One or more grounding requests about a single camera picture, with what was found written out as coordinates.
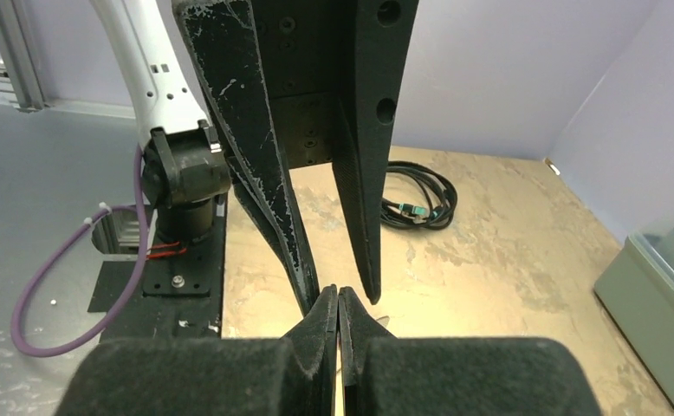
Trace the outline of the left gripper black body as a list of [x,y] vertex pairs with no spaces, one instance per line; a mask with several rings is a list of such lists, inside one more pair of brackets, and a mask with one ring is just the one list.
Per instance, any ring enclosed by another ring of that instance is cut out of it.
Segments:
[[269,108],[288,167],[353,165],[361,1],[254,1]]

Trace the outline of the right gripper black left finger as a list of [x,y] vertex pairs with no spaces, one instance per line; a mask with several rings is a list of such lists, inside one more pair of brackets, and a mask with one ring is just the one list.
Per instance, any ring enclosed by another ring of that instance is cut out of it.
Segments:
[[128,339],[80,364],[58,415],[332,415],[337,289],[280,338]]

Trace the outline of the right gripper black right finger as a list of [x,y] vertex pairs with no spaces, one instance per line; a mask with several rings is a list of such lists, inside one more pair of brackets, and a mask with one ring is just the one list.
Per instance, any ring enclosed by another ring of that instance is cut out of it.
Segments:
[[347,415],[600,415],[579,362],[543,337],[398,338],[339,291]]

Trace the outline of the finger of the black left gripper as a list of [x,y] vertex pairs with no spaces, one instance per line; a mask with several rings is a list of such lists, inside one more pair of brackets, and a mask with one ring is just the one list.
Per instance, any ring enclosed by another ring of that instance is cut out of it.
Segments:
[[381,297],[381,201],[419,3],[348,1],[340,17],[340,137],[333,172],[366,297]]
[[172,12],[223,133],[235,194],[281,260],[306,315],[320,294],[314,258],[276,138],[249,1],[176,1]]

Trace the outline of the silver metal key holder plate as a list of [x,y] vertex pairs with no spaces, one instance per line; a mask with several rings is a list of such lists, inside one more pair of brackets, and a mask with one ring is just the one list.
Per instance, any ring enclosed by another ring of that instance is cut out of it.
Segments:
[[373,319],[370,324],[371,337],[393,337],[393,334],[387,329],[389,321],[388,315]]

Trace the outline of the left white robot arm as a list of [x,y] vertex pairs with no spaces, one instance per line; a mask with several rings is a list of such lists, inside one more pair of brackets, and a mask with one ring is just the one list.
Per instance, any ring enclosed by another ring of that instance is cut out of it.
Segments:
[[175,1],[185,79],[154,1],[95,1],[133,103],[143,193],[172,242],[233,191],[308,312],[320,292],[290,173],[329,164],[366,297],[381,282],[381,200],[415,1]]

